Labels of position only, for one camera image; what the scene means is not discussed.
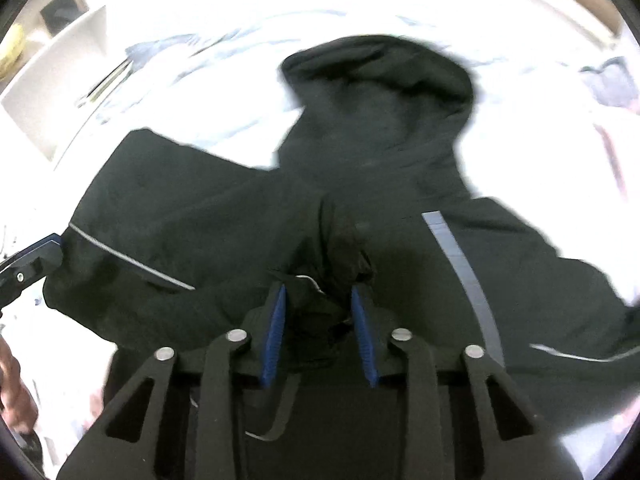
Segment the person's left hand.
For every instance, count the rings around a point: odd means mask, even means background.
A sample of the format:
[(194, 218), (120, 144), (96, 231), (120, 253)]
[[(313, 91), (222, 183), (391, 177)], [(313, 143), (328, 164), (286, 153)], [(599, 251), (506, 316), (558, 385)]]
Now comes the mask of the person's left hand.
[(38, 408), (21, 378), (21, 364), (1, 339), (1, 417), (19, 434), (34, 430)]

